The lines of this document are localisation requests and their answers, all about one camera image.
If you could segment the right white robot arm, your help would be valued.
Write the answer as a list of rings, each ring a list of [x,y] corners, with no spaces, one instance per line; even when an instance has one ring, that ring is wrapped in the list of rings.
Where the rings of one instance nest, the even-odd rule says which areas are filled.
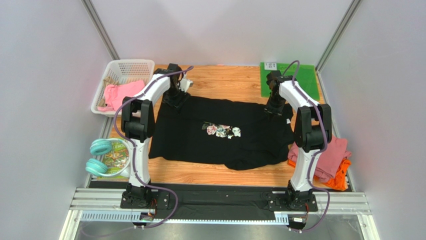
[[[313,198],[312,179],[319,157],[332,139],[331,107],[314,100],[294,76],[285,76],[279,70],[268,73],[266,83],[271,91],[264,109],[268,115],[283,116],[286,104],[296,112],[293,138],[298,156],[286,200],[293,204],[309,202]]]

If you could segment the black floral t shirt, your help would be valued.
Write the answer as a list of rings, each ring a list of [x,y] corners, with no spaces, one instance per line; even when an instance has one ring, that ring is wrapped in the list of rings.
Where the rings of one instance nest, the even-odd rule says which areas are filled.
[[[268,116],[258,103],[192,96],[176,110],[160,105],[148,156],[244,171],[287,159],[293,109]]]

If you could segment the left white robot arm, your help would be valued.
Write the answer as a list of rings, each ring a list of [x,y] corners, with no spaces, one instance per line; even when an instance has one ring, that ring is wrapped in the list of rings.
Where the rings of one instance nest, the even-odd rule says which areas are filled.
[[[131,168],[129,183],[124,195],[144,201],[151,199],[149,174],[149,144],[156,129],[154,106],[158,100],[168,105],[172,110],[180,112],[184,103],[190,97],[188,89],[192,81],[187,79],[187,72],[194,67],[182,69],[178,64],[170,63],[166,69],[158,68],[152,79],[133,97],[125,97],[121,112],[121,131],[123,138],[131,144],[129,154]]]

